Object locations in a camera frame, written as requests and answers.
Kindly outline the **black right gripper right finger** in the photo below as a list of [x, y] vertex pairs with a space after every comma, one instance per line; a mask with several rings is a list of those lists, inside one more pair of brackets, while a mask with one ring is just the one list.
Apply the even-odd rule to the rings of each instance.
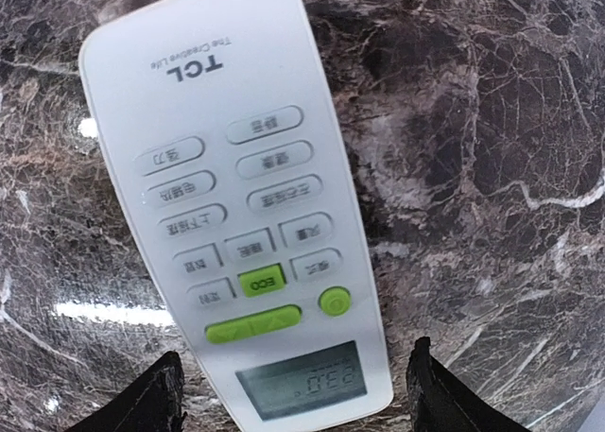
[[431, 340], [414, 343], [406, 390], [414, 431], [523, 432], [525, 428], [489, 406], [430, 353]]

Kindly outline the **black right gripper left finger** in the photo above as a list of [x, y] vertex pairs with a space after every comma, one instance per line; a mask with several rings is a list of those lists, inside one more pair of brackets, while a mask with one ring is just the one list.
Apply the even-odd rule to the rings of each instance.
[[181, 432], [184, 374], [174, 351], [163, 354], [108, 404], [68, 432]]

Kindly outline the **white TCL remote control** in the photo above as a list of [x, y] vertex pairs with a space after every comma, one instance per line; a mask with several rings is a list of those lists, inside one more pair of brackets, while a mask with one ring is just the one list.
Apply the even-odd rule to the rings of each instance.
[[147, 270], [244, 431], [393, 398], [368, 244], [303, 0], [162, 0], [79, 72]]

